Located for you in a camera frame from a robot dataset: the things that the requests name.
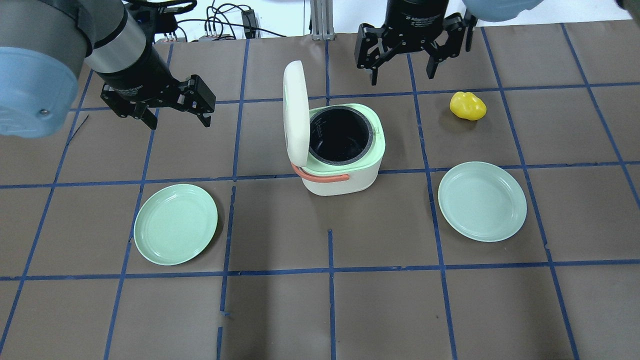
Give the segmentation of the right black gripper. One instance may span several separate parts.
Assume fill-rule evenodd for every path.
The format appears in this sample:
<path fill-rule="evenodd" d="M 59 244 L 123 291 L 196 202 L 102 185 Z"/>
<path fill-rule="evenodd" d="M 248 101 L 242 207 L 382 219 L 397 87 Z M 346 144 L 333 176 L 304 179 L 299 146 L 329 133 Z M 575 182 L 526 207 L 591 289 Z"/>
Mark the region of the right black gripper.
<path fill-rule="evenodd" d="M 426 51 L 429 61 L 426 75 L 434 79 L 439 64 L 455 59 L 473 46 L 474 15 L 453 13 L 418 18 L 404 13 L 387 13 L 382 27 L 361 23 L 358 27 L 354 57 L 359 69 L 368 71 L 370 84 L 377 85 L 379 68 L 399 53 Z"/>

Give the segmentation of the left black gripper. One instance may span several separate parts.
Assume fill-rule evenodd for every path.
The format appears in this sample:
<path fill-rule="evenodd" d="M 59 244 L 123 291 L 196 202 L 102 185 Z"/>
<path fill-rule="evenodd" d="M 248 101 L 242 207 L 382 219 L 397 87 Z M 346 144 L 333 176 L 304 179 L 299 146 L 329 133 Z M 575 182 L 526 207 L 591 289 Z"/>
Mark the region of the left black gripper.
<path fill-rule="evenodd" d="M 150 109 L 135 110 L 137 105 L 153 109 L 174 109 L 195 115 L 205 128 L 211 127 L 217 97 L 199 75 L 180 81 L 172 76 L 131 77 L 128 79 L 101 75 L 100 97 L 119 117 L 134 116 L 149 129 L 156 130 L 157 116 Z"/>

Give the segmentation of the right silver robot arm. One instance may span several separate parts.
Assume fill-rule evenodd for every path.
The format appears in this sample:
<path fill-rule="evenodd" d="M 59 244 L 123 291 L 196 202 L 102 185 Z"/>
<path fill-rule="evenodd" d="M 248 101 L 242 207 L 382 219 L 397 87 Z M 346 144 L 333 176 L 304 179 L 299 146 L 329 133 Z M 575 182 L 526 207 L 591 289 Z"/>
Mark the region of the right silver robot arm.
<path fill-rule="evenodd" d="M 539 0 L 463 0 L 464 11 L 448 13 L 448 0 L 389 0 L 384 23 L 358 27 L 354 59 L 376 85 L 381 66 L 396 55 L 424 51 L 429 59 L 425 72 L 434 79 L 439 64 L 455 59 L 473 46 L 478 21 L 500 23 L 537 7 Z"/>

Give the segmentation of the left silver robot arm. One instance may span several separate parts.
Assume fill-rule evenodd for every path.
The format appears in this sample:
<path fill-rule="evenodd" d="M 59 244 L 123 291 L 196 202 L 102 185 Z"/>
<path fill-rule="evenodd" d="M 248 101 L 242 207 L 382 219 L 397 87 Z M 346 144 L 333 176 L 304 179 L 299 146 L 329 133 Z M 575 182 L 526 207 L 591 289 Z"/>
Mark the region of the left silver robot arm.
<path fill-rule="evenodd" d="M 177 80 L 153 46 L 195 0 L 3 0 L 0 132 L 26 139 L 61 129 L 82 66 L 103 80 L 101 98 L 119 117 L 155 130 L 151 109 L 194 114 L 211 125 L 216 96 L 203 79 Z"/>

